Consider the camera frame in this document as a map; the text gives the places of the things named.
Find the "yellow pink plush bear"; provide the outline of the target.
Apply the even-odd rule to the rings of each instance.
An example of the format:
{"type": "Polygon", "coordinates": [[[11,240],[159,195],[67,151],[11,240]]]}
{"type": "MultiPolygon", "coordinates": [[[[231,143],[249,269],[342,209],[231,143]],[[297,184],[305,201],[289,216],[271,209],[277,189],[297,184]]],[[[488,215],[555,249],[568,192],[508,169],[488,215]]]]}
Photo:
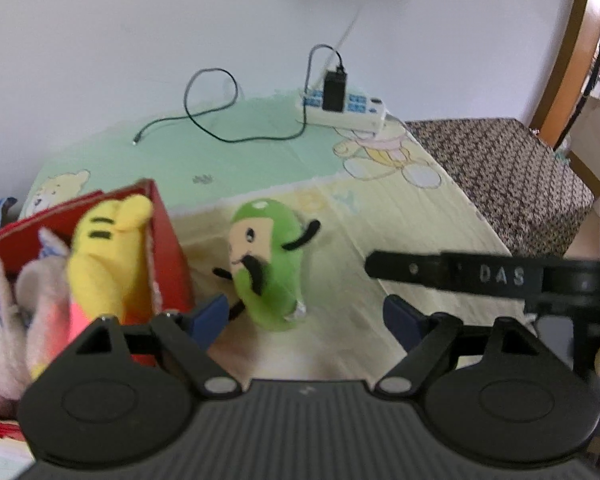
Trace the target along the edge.
{"type": "Polygon", "coordinates": [[[66,270],[68,328],[52,345],[50,356],[29,362],[33,378],[96,318],[112,315],[122,324],[150,320],[154,309],[147,230],[153,213],[149,198],[133,194],[124,200],[103,200],[81,217],[66,270]]]}

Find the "pink plush teddy bear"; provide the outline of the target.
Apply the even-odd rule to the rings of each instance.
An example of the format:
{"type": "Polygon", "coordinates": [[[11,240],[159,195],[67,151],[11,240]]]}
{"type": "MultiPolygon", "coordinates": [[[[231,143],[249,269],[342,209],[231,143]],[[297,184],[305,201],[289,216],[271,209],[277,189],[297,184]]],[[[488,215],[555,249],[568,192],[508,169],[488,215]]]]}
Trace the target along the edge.
{"type": "Polygon", "coordinates": [[[7,277],[0,258],[0,418],[15,419],[23,393],[31,385],[27,363],[28,331],[35,307],[7,277]]]}

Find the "red storage box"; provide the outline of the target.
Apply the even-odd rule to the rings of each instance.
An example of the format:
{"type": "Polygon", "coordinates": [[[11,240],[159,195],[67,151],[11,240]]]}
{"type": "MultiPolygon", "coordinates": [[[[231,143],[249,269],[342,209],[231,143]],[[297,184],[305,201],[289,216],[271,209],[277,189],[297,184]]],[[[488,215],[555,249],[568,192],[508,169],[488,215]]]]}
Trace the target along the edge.
{"type": "Polygon", "coordinates": [[[25,264],[41,255],[40,229],[49,229],[68,242],[81,218],[91,208],[105,200],[124,200],[135,194],[147,197],[154,206],[145,229],[151,312],[188,310],[194,304],[194,293],[186,259],[156,182],[148,179],[110,192],[81,195],[5,226],[0,230],[0,257],[6,274],[14,278],[25,264]]]}

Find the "brown patterned mattress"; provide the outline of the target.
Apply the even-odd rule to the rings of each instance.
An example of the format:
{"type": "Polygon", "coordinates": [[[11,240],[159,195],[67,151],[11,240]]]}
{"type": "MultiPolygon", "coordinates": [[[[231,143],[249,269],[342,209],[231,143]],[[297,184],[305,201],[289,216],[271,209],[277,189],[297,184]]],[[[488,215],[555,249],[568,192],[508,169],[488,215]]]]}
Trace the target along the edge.
{"type": "Polygon", "coordinates": [[[456,118],[409,122],[407,128],[512,255],[565,255],[594,194],[522,122],[456,118]]]}

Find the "green plush toy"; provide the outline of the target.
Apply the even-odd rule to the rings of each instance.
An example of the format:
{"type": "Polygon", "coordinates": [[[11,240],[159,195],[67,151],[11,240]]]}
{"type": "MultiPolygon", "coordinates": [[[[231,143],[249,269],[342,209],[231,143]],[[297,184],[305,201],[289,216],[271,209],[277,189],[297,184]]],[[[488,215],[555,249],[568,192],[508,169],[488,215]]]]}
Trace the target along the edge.
{"type": "Polygon", "coordinates": [[[228,262],[213,274],[232,282],[238,298],[228,310],[236,320],[248,314],[264,330],[290,330],[306,316],[302,299],[303,248],[322,227],[312,219],[304,223],[289,206],[258,198],[234,213],[228,231],[228,262]]]}

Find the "white plush with plaid bow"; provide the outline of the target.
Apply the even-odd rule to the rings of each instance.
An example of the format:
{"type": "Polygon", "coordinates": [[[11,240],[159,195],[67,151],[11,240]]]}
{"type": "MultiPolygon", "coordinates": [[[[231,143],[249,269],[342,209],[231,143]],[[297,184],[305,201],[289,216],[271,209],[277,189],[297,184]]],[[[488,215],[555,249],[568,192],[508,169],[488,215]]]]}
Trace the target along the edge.
{"type": "Polygon", "coordinates": [[[66,348],[69,339],[70,289],[68,245],[47,228],[38,230],[38,258],[29,261],[16,281],[16,301],[28,316],[26,365],[33,379],[66,348]]]}

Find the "cartoon bear bed sheet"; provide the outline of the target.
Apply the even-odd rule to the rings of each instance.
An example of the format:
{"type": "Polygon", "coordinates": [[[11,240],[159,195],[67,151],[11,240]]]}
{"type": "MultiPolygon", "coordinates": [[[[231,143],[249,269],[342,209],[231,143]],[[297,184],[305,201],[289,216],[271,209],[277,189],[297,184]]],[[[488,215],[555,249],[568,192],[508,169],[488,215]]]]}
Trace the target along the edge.
{"type": "Polygon", "coordinates": [[[212,358],[240,382],[374,382],[404,355],[382,322],[388,295],[470,325],[489,325],[499,316],[522,318],[516,300],[455,295],[366,275],[365,257],[375,250],[505,252],[477,208],[401,122],[390,120],[388,127],[405,148],[406,162],[375,170],[351,133],[302,129],[294,96],[242,101],[198,124],[163,124],[138,143],[132,136],[140,124],[122,122],[46,162],[23,213],[151,178],[202,299],[232,289],[212,271],[227,266],[226,236],[237,208],[258,198],[278,200],[303,220],[322,225],[303,259],[308,313],[292,330],[276,333],[242,315],[212,344],[212,358]]]}

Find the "white power strip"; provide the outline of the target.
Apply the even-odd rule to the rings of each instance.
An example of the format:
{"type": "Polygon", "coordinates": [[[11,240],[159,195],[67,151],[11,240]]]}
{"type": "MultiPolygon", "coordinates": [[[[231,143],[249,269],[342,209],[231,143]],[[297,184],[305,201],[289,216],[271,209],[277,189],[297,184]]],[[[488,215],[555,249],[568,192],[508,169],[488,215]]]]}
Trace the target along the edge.
{"type": "Polygon", "coordinates": [[[310,126],[378,133],[386,117],[384,102],[361,93],[347,92],[341,112],[324,110],[322,90],[312,90],[296,103],[297,122],[310,126]]]}

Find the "black power adapter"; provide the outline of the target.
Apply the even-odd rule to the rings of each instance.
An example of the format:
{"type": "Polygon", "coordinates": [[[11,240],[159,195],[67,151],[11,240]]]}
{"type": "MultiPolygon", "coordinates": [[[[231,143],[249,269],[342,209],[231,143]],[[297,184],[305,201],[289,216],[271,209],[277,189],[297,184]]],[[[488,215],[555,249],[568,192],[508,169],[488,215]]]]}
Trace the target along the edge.
{"type": "Polygon", "coordinates": [[[329,70],[323,81],[322,109],[326,112],[342,113],[347,92],[347,73],[342,64],[329,70]]]}

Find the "wooden door frame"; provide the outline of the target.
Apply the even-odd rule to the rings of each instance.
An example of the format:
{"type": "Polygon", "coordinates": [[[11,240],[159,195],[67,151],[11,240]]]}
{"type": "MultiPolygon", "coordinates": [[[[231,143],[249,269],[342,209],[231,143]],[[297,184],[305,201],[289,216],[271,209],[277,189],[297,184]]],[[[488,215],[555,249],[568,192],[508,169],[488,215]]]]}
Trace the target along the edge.
{"type": "Polygon", "coordinates": [[[600,0],[573,0],[562,43],[530,128],[558,148],[600,50],[600,0]]]}

